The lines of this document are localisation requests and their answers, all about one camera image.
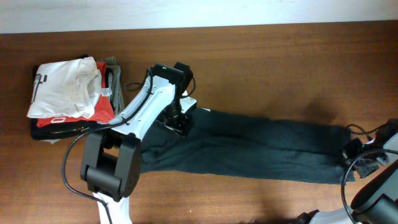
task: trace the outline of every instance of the wooden surface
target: wooden surface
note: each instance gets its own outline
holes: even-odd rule
[[[0,223],[99,222],[97,205],[62,184],[71,140],[29,137],[33,65],[113,55],[126,83],[156,62],[181,61],[192,66],[201,107],[373,128],[398,114],[397,30],[387,21],[0,35]],[[67,176],[84,190],[82,150],[72,151]],[[349,200],[367,181],[348,184]],[[273,223],[342,207],[337,185],[181,172],[142,175],[130,205],[135,223]]]

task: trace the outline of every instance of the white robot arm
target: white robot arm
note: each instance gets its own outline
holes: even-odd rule
[[[81,166],[81,178],[94,197],[105,201],[113,223],[132,223],[129,196],[134,190],[141,168],[141,141],[156,121],[179,135],[185,135],[192,122],[189,112],[197,101],[187,95],[193,79],[189,66],[176,63],[171,68],[157,64],[150,68],[141,91],[122,113],[109,122],[120,126],[89,134]],[[105,149],[119,148],[119,156]],[[101,223],[109,223],[105,208],[98,202]]]
[[[388,141],[381,141],[384,150],[394,153],[398,151],[398,133],[391,132]],[[373,141],[366,145],[372,147]],[[351,202],[349,208],[355,223],[368,224],[398,224],[398,161],[396,156],[390,157],[391,165],[363,187]],[[345,209],[333,212],[301,214],[291,224],[353,224]]]

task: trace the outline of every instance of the folded white shirt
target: folded white shirt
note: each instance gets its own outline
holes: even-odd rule
[[[101,95],[101,72],[93,57],[43,64],[36,73],[30,118],[90,118]]]

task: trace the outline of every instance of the black trousers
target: black trousers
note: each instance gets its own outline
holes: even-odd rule
[[[261,179],[339,184],[341,126],[252,118],[201,108],[184,138],[154,124],[142,141],[142,172],[178,170]]]

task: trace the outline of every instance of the stack of folded clothes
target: stack of folded clothes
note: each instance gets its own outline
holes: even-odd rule
[[[84,55],[35,67],[27,114],[32,138],[69,138],[109,123],[124,109],[120,76],[114,57]]]

